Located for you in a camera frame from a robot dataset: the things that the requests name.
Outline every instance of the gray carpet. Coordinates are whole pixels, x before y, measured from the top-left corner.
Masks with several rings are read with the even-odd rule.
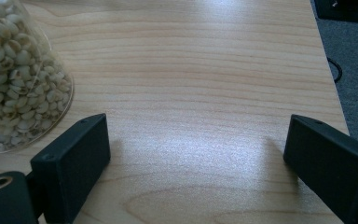
[[[317,18],[311,0],[326,56],[339,63],[342,79],[336,84],[339,100],[351,137],[358,140],[358,23]],[[337,69],[330,66],[333,76]]]

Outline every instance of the shelled peanut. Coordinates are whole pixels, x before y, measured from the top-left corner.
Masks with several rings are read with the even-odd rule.
[[[0,152],[45,133],[72,96],[71,78],[24,13],[0,0]]]

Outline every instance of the glass jar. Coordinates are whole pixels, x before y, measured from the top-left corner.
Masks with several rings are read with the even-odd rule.
[[[73,80],[18,0],[0,0],[0,152],[25,147],[66,112]]]

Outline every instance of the black block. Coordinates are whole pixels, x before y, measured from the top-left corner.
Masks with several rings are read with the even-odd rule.
[[[110,161],[106,115],[82,119],[31,159],[48,223],[72,223]]]
[[[344,223],[358,223],[358,141],[293,115],[283,158]]]
[[[315,0],[315,6],[320,19],[358,22],[358,0]]]

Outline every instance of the wood grain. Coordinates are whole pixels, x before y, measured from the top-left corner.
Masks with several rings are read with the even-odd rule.
[[[106,113],[113,159],[75,224],[340,223],[282,160],[291,114],[347,132],[309,1],[24,5],[75,96],[0,172],[28,173],[73,123]]]

